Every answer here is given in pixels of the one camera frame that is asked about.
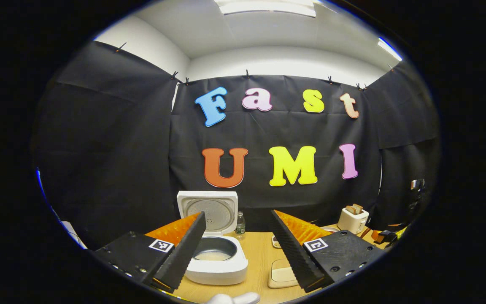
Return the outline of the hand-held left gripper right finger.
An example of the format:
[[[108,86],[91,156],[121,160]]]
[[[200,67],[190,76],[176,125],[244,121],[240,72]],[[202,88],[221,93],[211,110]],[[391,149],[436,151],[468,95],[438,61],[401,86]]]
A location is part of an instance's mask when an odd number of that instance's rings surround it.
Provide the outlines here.
[[[305,292],[353,277],[386,254],[347,230],[330,233],[283,212],[270,213],[270,229]]]

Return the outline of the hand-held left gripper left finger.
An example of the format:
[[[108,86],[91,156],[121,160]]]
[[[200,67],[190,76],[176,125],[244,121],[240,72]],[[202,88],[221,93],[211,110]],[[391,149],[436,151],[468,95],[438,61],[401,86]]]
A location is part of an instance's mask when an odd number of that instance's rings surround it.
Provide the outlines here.
[[[197,212],[147,235],[129,231],[95,250],[93,256],[137,283],[173,293],[205,228],[205,213]]]

